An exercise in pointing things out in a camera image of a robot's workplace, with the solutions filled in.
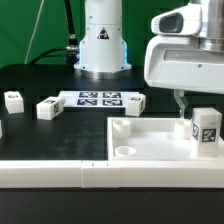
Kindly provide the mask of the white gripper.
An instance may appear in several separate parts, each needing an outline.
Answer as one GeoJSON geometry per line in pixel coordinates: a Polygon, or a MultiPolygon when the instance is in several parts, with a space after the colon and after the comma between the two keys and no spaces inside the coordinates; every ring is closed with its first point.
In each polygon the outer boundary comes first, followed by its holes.
{"type": "Polygon", "coordinates": [[[224,94],[224,53],[200,50],[197,38],[156,36],[146,49],[144,78],[151,87],[175,89],[183,119],[183,90],[224,94]]]}

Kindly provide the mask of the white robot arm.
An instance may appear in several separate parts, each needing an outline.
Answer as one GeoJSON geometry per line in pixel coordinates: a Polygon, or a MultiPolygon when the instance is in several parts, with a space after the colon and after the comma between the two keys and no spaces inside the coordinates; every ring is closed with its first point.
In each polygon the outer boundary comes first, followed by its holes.
{"type": "MultiPolygon", "coordinates": [[[[112,79],[130,70],[121,0],[85,0],[85,15],[75,71],[112,79]]],[[[186,91],[224,94],[224,0],[189,0],[154,17],[151,31],[144,62],[149,86],[172,89],[180,108],[186,91]]]]}

